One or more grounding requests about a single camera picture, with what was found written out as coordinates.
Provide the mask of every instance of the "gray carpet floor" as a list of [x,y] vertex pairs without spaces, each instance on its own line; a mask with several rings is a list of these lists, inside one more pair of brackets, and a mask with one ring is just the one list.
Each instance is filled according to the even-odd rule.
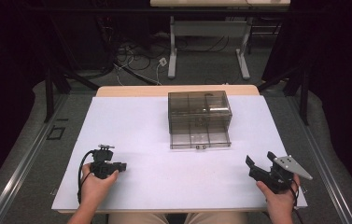
[[[204,50],[217,41],[218,38],[185,38],[179,41],[179,47],[181,49],[186,47],[187,49]],[[263,73],[274,39],[272,37],[257,37],[254,43],[252,53],[246,56],[251,75],[250,80],[243,80],[240,76],[234,52],[234,49],[239,47],[238,41],[230,39],[226,44],[226,38],[224,38],[220,42],[222,45],[218,44],[217,47],[221,49],[221,46],[226,44],[226,48],[219,52],[183,52],[180,50],[176,78],[168,79],[166,67],[160,67],[159,81],[163,85],[224,83],[259,85],[260,76]],[[158,60],[161,57],[168,60],[168,49],[164,48],[164,45],[166,42],[158,43],[151,52],[134,49],[135,54],[139,52],[152,57],[149,60],[143,56],[135,56],[131,63],[134,71],[156,80]],[[81,75],[89,76],[95,73],[96,71],[83,71]],[[91,81],[99,85],[145,85],[144,82],[131,77],[122,70],[118,73],[114,70],[106,76],[91,79]],[[52,192],[60,186],[73,146],[95,94],[94,91],[90,91],[74,80],[70,80],[70,84],[73,90],[69,95],[64,96],[56,93],[57,102],[62,103],[57,104],[57,113],[49,125],[43,123],[46,112],[44,83],[35,87],[35,105],[31,116],[0,171],[0,198],[23,157],[29,153],[33,146],[39,146],[39,149],[29,166],[28,173],[21,179],[22,184],[16,190],[14,198],[10,200],[1,214],[0,222],[65,223],[69,218],[68,215],[59,214],[50,209],[54,199]],[[285,97],[281,93],[283,86],[284,83],[279,83],[261,94],[265,96],[286,151],[314,177],[312,181],[303,180],[303,185],[308,189],[305,198],[309,204],[307,208],[300,210],[304,223],[352,223],[343,219],[342,211],[339,211],[336,206],[330,186],[314,160],[312,139],[306,134],[306,130],[312,134],[313,141],[321,151],[325,163],[333,174],[342,196],[344,196],[345,204],[352,214],[352,178],[333,151],[321,102],[314,94],[310,93],[308,101],[310,125],[306,127],[301,124],[296,113],[298,95]],[[56,138],[56,136],[60,136],[59,133],[49,134],[46,132],[43,141],[37,143],[42,130],[53,128],[63,130],[60,139]],[[249,223],[270,223],[262,213],[250,213],[248,220]],[[105,216],[97,215],[93,223],[105,223]]]

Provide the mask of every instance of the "transparent drawer box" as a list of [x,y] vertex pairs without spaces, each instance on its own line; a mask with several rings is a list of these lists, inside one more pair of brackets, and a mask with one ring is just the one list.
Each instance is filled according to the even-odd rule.
[[170,148],[229,147],[232,119],[225,91],[170,92]]

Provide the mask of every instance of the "leg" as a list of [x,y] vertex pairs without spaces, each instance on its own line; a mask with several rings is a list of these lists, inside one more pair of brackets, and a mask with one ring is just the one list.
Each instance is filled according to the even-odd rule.
[[189,213],[185,224],[247,224],[243,212]]
[[152,213],[113,213],[109,214],[108,224],[169,224],[166,214]]

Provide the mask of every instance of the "white tabletop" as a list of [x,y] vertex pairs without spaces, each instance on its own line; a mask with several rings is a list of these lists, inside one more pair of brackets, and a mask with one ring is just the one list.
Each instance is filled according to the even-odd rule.
[[152,7],[283,7],[290,0],[150,0]]
[[[77,170],[99,144],[127,162],[97,212],[261,211],[265,199],[248,176],[246,155],[262,169],[268,150],[286,155],[262,96],[228,96],[231,147],[170,149],[167,97],[94,97],[52,209],[74,212]],[[303,194],[298,205],[307,206]]]

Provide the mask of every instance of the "wooden desk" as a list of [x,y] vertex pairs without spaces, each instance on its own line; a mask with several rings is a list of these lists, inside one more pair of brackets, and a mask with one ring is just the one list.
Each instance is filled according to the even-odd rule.
[[[170,149],[167,93],[217,90],[228,93],[232,145]],[[268,150],[286,155],[269,108],[254,86],[103,87],[92,99],[53,210],[76,211],[79,164],[99,144],[115,146],[112,161],[128,164],[98,213],[262,211],[266,202],[248,176],[246,155],[267,169],[272,165]],[[302,194],[298,205],[307,206]]]
[[[152,7],[263,7],[287,9],[290,0],[150,0]],[[236,49],[237,61],[243,79],[250,79],[245,60],[246,43],[251,30],[252,18],[245,21],[176,21],[170,17],[169,78],[176,77],[176,36],[230,36],[242,39]]]

